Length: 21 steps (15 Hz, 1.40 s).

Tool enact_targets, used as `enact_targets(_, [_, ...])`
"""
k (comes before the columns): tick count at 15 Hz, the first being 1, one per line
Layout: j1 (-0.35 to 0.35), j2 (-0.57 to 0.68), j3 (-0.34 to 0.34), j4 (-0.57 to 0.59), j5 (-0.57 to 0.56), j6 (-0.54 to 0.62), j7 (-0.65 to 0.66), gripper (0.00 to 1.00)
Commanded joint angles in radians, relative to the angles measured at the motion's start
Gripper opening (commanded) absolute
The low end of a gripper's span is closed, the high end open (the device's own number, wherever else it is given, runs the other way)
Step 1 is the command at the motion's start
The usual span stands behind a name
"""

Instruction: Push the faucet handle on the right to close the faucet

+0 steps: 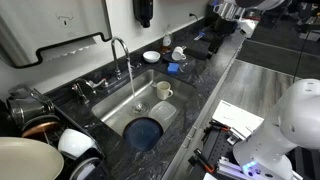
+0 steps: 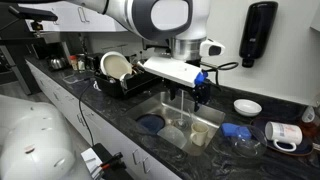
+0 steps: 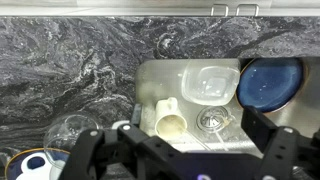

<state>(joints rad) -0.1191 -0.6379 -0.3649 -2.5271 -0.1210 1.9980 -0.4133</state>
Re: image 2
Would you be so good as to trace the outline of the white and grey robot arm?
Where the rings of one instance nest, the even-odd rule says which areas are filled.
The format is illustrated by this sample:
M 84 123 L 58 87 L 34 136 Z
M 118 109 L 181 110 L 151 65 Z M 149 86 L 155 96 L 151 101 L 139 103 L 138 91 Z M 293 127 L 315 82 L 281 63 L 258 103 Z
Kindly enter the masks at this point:
M 170 55 L 152 56 L 144 70 L 168 81 L 170 97 L 182 89 L 198 110 L 210 98 L 203 57 L 221 55 L 225 46 L 207 37 L 211 0 L 67 0 L 107 15 L 149 41 L 169 42 Z

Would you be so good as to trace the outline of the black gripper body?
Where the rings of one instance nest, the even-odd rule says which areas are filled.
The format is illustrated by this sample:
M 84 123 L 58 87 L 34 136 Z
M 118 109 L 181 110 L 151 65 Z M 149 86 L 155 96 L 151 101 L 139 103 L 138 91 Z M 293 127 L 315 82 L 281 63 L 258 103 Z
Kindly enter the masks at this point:
M 189 95 L 193 98 L 195 96 L 200 97 L 200 104 L 206 104 L 210 99 L 210 86 L 206 84 L 196 85 L 195 87 L 188 87 L 173 81 L 169 82 L 169 90 L 170 88 L 176 88 L 178 90 L 184 90 L 189 93 Z

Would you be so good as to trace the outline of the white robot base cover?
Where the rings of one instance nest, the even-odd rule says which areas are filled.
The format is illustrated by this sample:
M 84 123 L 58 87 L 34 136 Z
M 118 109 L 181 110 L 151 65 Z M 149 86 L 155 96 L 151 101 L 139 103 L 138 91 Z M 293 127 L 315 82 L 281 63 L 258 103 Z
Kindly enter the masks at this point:
M 66 120 L 45 102 L 0 96 L 1 180 L 59 180 L 75 163 Z

